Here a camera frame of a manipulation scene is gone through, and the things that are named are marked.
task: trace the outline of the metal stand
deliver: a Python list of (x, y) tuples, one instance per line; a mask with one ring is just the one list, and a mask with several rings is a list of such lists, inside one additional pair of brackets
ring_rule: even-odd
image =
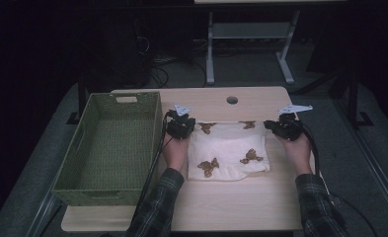
[(282, 70), (287, 84), (293, 84), (286, 55), (298, 22), (299, 11), (295, 11), (290, 22), (286, 23), (213, 23), (212, 12), (209, 13), (208, 22), (208, 49), (206, 55), (206, 82), (208, 85), (215, 83), (214, 66), (212, 61), (213, 39), (285, 39), (285, 45), (276, 53), (276, 59)]

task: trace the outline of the plaid shirt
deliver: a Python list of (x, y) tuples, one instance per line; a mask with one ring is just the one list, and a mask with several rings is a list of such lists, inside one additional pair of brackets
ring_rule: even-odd
[(329, 200), (322, 178), (300, 175), (295, 180), (306, 236), (349, 236), (341, 214)]
[(181, 173), (166, 169), (155, 190), (141, 204), (125, 236), (170, 236), (176, 197), (184, 181)]
[[(173, 209), (184, 177), (167, 169), (157, 188), (142, 203), (125, 236), (170, 236)], [(349, 236), (345, 221), (336, 211), (320, 177), (300, 175), (295, 180), (306, 236)]]

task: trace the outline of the plastic basket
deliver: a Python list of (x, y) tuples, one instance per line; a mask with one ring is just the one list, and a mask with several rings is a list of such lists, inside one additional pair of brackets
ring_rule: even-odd
[(136, 205), (162, 119), (159, 92), (92, 94), (52, 193), (69, 205)]

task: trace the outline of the gray carpet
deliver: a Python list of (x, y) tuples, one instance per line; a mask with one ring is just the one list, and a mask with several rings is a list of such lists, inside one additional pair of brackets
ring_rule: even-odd
[[(248, 51), (232, 57), (215, 57), (214, 87), (284, 86), (293, 91), (317, 79), (320, 74), (306, 72), (312, 45), (294, 44), (287, 61), (295, 77), (294, 85), (286, 85), (275, 61), (276, 44), (262, 52)], [(204, 66), (204, 57), (195, 60)], [(204, 75), (197, 64), (170, 63), (163, 67), (169, 73), (170, 88), (200, 87)], [(312, 105), (311, 112), (300, 113), (300, 118), (311, 128), (320, 152), (322, 174), (330, 191), (354, 204), (372, 222), (380, 236), (388, 237), (388, 203), (371, 174), (363, 153), (359, 149), (337, 104), (345, 105), (346, 98), (333, 101), (327, 96), (331, 82), (323, 84), (306, 96), (292, 96), (296, 105)], [(147, 88), (156, 88), (152, 80)], [(360, 133), (375, 153), (378, 163), (388, 176), (388, 120), (376, 105), (375, 99), (363, 86), (359, 86), (358, 108), (367, 112), (374, 126), (362, 127)], [(17, 185), (0, 212), (0, 237), (27, 236), (44, 195), (58, 170), (76, 125), (66, 124), (69, 116), (77, 112), (77, 88), (74, 86), (64, 97), (49, 126), (39, 141)], [(338, 204), (352, 236), (373, 236), (363, 219), (346, 204)], [(65, 206), (56, 202), (49, 215), (43, 236), (100, 236), (105, 233), (66, 233), (60, 224)], [(119, 236), (122, 233), (110, 233)]]

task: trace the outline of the white cloth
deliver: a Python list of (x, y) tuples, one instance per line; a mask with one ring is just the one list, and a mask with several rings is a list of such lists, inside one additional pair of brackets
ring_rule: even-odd
[[(262, 121), (252, 122), (251, 128), (245, 129), (244, 122), (215, 122), (202, 130), (198, 122), (191, 135), (188, 150), (188, 179), (207, 181), (238, 181), (256, 172), (268, 172), (271, 169), (265, 148), (265, 126)], [(250, 160), (243, 164), (249, 150), (254, 149), (261, 161)], [(212, 170), (206, 177), (198, 167), (201, 162), (217, 159), (219, 168)]]

